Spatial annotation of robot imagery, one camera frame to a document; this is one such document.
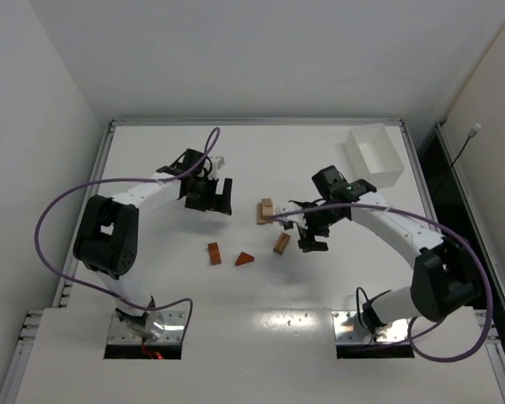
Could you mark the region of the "striped dark wood block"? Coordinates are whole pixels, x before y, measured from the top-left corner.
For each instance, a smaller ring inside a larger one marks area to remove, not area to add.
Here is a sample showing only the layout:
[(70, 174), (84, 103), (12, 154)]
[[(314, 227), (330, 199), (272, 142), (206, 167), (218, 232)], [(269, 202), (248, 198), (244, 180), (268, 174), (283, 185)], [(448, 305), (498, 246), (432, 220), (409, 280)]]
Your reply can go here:
[(281, 232), (277, 241), (274, 244), (273, 252), (282, 255), (284, 250), (287, 248), (290, 241), (290, 235), (286, 232)]

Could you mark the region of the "orange arch wood block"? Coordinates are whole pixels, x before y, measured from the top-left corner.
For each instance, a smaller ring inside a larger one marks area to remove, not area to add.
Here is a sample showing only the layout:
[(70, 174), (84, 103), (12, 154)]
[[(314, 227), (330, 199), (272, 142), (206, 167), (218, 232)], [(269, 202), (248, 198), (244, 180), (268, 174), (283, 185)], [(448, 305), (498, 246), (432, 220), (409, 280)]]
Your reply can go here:
[(211, 242), (207, 245), (208, 254), (210, 257), (210, 264), (215, 266), (222, 263), (221, 252), (217, 242)]

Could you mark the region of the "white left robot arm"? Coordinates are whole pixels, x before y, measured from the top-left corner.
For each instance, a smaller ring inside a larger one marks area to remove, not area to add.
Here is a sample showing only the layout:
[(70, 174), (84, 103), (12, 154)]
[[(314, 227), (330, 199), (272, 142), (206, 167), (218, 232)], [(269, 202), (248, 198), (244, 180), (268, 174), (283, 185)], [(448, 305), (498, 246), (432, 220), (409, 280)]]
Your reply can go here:
[(134, 269), (141, 220), (165, 204), (182, 199), (184, 207), (231, 214), (232, 180), (216, 192), (223, 157), (188, 149), (169, 166), (158, 168), (148, 183), (105, 197), (91, 197), (83, 212), (73, 246), (74, 257), (116, 295), (119, 319), (133, 327), (146, 324), (153, 297)]

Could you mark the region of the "white translucent plastic bin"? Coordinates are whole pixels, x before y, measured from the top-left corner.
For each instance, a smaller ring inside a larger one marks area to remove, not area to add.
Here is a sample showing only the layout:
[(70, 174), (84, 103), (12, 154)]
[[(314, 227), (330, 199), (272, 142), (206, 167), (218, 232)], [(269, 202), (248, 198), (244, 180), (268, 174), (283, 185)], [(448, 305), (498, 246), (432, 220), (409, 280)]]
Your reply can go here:
[(378, 189), (393, 187), (404, 172), (403, 162), (382, 124), (351, 128), (343, 148), (355, 178)]

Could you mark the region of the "small pale wood cube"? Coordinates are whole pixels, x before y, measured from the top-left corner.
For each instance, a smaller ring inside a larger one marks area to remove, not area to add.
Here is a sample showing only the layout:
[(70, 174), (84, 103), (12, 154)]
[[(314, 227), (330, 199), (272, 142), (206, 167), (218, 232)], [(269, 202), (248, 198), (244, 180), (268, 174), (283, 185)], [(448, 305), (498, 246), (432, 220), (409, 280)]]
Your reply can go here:
[(259, 214), (262, 218), (266, 218), (268, 216), (271, 216), (274, 214), (274, 210), (273, 210), (273, 207), (272, 206), (263, 206), (263, 205), (260, 205), (259, 206)]

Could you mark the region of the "engraved long wood block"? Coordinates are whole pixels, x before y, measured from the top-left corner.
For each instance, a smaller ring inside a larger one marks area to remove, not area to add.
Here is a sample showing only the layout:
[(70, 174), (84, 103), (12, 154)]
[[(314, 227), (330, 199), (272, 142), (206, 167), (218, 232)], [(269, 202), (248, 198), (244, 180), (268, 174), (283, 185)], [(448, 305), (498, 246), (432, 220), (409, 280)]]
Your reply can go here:
[(260, 202), (257, 203), (257, 214), (256, 214), (256, 222), (258, 225), (265, 225), (266, 220), (263, 216), (263, 206)]

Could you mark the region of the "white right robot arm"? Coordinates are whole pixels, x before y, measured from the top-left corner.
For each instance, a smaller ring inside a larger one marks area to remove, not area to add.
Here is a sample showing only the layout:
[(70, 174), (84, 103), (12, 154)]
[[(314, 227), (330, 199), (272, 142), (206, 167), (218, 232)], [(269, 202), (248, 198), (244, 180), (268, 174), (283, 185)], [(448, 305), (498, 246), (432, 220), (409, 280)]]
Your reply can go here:
[(439, 322), (482, 293), (481, 276), (460, 242), (394, 213), (371, 183), (363, 179), (350, 183), (334, 166), (316, 173), (312, 182), (320, 199), (291, 200), (280, 208), (287, 215), (285, 227), (297, 228), (302, 252), (326, 251), (324, 240), (331, 227), (348, 219), (372, 231), (412, 269), (410, 285), (387, 290), (362, 305), (365, 329), (374, 332), (399, 319), (420, 316)]

